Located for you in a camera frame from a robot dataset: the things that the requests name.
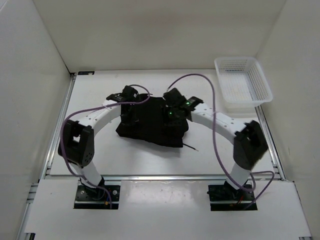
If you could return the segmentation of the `black trousers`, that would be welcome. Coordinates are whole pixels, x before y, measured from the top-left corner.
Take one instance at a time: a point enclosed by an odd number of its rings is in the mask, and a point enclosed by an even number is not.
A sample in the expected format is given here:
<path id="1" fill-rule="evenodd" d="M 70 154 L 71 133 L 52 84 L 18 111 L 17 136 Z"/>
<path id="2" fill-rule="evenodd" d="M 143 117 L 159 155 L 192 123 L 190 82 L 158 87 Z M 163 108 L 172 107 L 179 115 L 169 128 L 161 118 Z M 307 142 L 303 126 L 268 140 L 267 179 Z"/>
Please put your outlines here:
<path id="1" fill-rule="evenodd" d="M 161 107 L 166 104 L 162 97 L 151 96 L 143 104 L 135 104 L 138 123 L 118 125 L 116 132 L 120 137 L 143 140 L 163 147 L 182 148 L 183 137 L 188 127 L 166 127 L 163 123 Z"/>

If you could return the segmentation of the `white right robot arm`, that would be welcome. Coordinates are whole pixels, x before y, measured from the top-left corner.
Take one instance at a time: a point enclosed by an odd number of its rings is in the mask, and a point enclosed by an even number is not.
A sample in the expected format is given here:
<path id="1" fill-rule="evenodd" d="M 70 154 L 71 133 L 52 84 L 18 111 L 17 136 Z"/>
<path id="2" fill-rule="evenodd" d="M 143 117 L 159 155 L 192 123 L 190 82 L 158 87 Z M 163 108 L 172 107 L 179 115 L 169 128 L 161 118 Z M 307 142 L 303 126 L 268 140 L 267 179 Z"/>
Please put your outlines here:
<path id="1" fill-rule="evenodd" d="M 192 96 L 186 99 L 180 93 L 166 92 L 163 94 L 171 110 L 168 116 L 178 113 L 179 117 L 200 124 L 212 130 L 212 141 L 215 156 L 226 175 L 223 190 L 230 200 L 238 199 L 243 192 L 251 192 L 256 188 L 245 188 L 248 177 L 252 177 L 252 169 L 268 150 L 268 144 L 260 124 L 252 120 L 241 122 L 216 111 L 216 100 L 212 98 L 212 108 L 200 98 Z M 228 172 L 218 153 L 216 134 L 221 135 L 233 145 L 231 172 Z"/>

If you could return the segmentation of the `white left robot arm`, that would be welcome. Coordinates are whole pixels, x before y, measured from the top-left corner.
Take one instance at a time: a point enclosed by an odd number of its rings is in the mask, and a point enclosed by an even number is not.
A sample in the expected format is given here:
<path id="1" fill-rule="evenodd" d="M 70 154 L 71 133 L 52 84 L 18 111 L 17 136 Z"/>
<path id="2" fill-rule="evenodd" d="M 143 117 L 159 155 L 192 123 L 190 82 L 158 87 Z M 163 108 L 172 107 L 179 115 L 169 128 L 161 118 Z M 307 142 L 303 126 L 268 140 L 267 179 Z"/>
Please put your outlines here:
<path id="1" fill-rule="evenodd" d="M 93 158 L 95 136 L 112 120 L 132 112 L 132 108 L 145 103 L 135 88 L 129 92 L 113 93 L 102 105 L 71 113 L 60 129 L 58 154 L 63 158 L 69 172 L 79 178 L 81 185 L 93 200 L 108 195 L 105 180 L 97 171 Z"/>

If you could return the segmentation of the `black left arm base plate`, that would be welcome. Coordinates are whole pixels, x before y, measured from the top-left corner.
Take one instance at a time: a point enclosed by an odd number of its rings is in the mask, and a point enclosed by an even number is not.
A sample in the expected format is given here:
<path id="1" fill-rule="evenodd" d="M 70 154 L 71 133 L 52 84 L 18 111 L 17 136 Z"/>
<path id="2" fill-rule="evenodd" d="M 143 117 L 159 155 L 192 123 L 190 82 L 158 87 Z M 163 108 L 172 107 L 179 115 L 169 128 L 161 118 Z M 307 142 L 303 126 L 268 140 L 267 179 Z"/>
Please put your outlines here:
<path id="1" fill-rule="evenodd" d="M 111 199 L 104 190 L 93 190 L 79 183 L 74 197 L 73 208 L 81 210 L 118 210 L 121 186 L 107 184 L 104 187 L 108 190 Z"/>

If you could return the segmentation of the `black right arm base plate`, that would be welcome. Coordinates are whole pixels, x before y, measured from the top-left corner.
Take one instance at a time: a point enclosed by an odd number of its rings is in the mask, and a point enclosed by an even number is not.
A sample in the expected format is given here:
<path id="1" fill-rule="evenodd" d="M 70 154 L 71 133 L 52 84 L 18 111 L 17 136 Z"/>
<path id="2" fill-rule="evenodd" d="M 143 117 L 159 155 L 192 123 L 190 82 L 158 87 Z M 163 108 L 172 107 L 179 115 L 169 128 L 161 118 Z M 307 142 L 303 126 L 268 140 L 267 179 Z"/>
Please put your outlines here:
<path id="1" fill-rule="evenodd" d="M 254 193 L 241 189 L 235 192 L 230 191 L 226 186 L 219 184 L 208 185 L 210 210 L 212 212 L 232 211 L 257 211 L 256 203 L 251 205 L 255 199 Z"/>

